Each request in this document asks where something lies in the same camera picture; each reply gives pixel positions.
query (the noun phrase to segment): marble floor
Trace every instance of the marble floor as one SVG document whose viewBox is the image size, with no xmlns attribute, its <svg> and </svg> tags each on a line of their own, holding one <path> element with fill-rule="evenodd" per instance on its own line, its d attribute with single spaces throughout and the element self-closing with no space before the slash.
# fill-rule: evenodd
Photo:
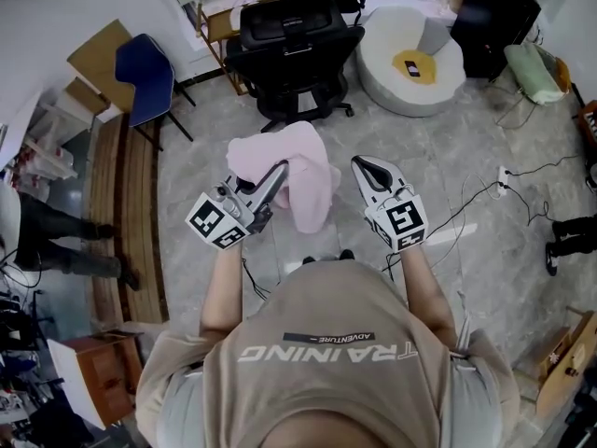
<svg viewBox="0 0 597 448">
<path fill-rule="evenodd" d="M 342 173 L 326 225 L 317 234 L 301 234 L 287 212 L 274 209 L 269 226 L 245 243 L 251 273 L 270 290 L 306 256 L 333 257 L 341 248 L 352 249 L 358 260 L 374 267 L 384 266 L 390 251 L 363 221 L 364 202 L 350 170 L 354 155 L 373 155 L 397 164 L 421 194 L 434 229 L 458 211 L 462 199 L 482 189 L 478 176 L 490 183 L 497 178 L 500 165 L 517 173 L 581 150 L 570 120 L 574 96 L 554 106 L 538 107 L 517 130 L 501 129 L 494 123 L 520 98 L 512 94 L 515 86 L 508 75 L 493 88 L 468 80 L 448 111 L 424 119 L 401 117 L 377 106 L 362 90 L 351 65 L 346 76 L 350 90 L 345 101 L 353 105 L 354 117 L 337 111 L 313 122 L 330 162 Z M 215 251 L 189 229 L 185 216 L 201 192 L 227 172 L 229 141 L 257 133 L 267 120 L 257 112 L 254 99 L 236 96 L 223 77 L 188 91 L 197 107 L 178 99 L 174 113 L 195 141 L 190 144 L 172 124 L 163 127 L 158 196 L 170 325 L 196 331 Z M 502 124 L 520 124 L 531 109 L 529 102 L 522 101 Z M 509 184 L 530 204 L 533 214 L 543 210 L 544 201 L 557 219 L 597 211 L 597 200 L 584 183 L 581 158 L 511 178 Z M 528 226 L 526 207 L 514 193 L 499 201 L 482 193 L 446 229 L 459 231 L 464 217 L 466 225 L 476 225 L 476 229 L 463 236 L 448 256 L 453 238 L 426 244 L 424 249 L 457 323 L 464 317 L 464 299 L 474 327 L 485 328 L 513 365 L 524 364 L 528 348 L 567 320 L 566 304 L 597 307 L 594 254 L 562 260 L 557 277 L 550 277 L 544 265 L 544 244 L 552 237 L 550 223 L 540 217 Z M 394 275 L 398 290 L 404 290 L 399 264 Z M 246 282 L 244 309 L 250 315 L 261 300 Z M 509 446 L 533 446 L 548 425 L 548 421 L 534 420 L 528 406 L 523 406 L 521 421 Z"/>
</svg>

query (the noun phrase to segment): black pants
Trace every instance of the black pants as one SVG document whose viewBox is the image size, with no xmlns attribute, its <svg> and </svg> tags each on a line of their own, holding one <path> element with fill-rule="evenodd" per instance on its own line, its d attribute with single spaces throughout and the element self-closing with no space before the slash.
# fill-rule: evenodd
<svg viewBox="0 0 597 448">
<path fill-rule="evenodd" d="M 21 198 L 21 231 L 15 263 L 24 271 L 57 269 L 63 273 L 120 277 L 117 258 L 96 256 L 52 243 L 49 239 L 99 239 L 95 224 L 52 209 L 29 194 Z"/>
<path fill-rule="evenodd" d="M 597 250 L 597 215 L 554 222 L 553 233 L 558 238 L 572 236 L 552 243 L 551 253 L 554 256 L 569 256 L 576 252 L 589 254 Z"/>
</svg>

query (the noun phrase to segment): wooden floor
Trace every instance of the wooden floor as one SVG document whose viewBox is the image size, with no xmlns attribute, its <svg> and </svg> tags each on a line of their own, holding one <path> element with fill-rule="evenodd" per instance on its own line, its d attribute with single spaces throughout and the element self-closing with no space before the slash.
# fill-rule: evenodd
<svg viewBox="0 0 597 448">
<path fill-rule="evenodd" d="M 145 126 L 159 139 L 160 128 Z M 168 320 L 160 260 L 157 207 L 158 151 L 118 116 L 98 133 L 91 171 L 89 219 L 112 224 L 114 240 L 90 243 L 95 254 L 125 258 L 139 277 L 132 291 L 116 279 L 92 277 L 91 316 L 103 327 Z"/>
</svg>

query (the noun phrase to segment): power strip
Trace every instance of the power strip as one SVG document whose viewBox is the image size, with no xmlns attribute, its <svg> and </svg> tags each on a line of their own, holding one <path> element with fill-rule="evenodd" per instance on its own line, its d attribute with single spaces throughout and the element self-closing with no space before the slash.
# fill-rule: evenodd
<svg viewBox="0 0 597 448">
<path fill-rule="evenodd" d="M 497 193 L 501 196 L 506 196 L 507 185 L 507 169 L 504 166 L 500 166 L 499 173 L 497 174 Z"/>
</svg>

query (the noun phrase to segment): leg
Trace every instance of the leg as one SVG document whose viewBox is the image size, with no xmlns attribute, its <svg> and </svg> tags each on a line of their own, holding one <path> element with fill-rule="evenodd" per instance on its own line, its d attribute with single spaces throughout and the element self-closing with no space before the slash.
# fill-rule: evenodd
<svg viewBox="0 0 597 448">
<path fill-rule="evenodd" d="M 590 254 L 597 249 L 597 240 L 592 235 L 576 235 L 563 241 L 548 244 L 553 257 L 570 256 L 576 252 Z"/>
<path fill-rule="evenodd" d="M 576 219 L 565 220 L 563 222 L 554 222 L 551 225 L 554 235 L 561 239 L 568 235 L 582 235 L 595 230 L 594 217 L 578 217 Z"/>
<path fill-rule="evenodd" d="M 98 231 L 98 226 L 88 220 L 69 216 L 38 201 L 29 194 L 20 192 L 19 197 L 21 198 L 20 239 L 25 242 L 39 236 L 47 239 L 72 236 L 88 241 L 96 241 L 102 236 Z"/>
<path fill-rule="evenodd" d="M 174 91 L 180 91 L 181 93 L 183 93 L 183 96 L 187 98 L 187 101 L 189 103 L 191 103 L 193 106 L 197 106 L 195 105 L 195 102 L 191 100 L 190 96 L 188 96 L 188 93 L 185 91 L 185 88 L 176 80 L 174 80 Z"/>
<path fill-rule="evenodd" d="M 122 273 L 117 258 L 80 252 L 50 241 L 25 246 L 20 244 L 15 263 L 24 271 L 31 272 L 55 269 L 63 273 L 116 278 Z"/>
<path fill-rule="evenodd" d="M 159 149 L 160 151 L 163 151 L 164 148 L 160 146 L 160 142 L 156 141 L 155 139 L 153 139 L 151 136 L 149 136 L 149 134 L 147 134 L 145 131 L 143 131 L 141 129 L 140 126 L 133 126 L 133 128 L 135 130 L 137 130 L 147 141 L 149 141 L 149 143 L 151 143 L 154 147 L 156 147 L 157 149 Z"/>
<path fill-rule="evenodd" d="M 182 132 L 182 134 L 187 137 L 188 141 L 190 141 L 192 143 L 193 142 L 193 138 L 187 132 L 187 130 L 183 127 L 183 125 L 180 124 L 180 122 L 178 121 L 178 119 L 176 119 L 174 117 L 174 115 L 170 111 L 168 111 L 168 113 L 166 113 L 166 115 L 168 115 L 168 118 L 170 118 L 172 120 L 172 122 L 178 127 L 178 129 Z"/>
</svg>

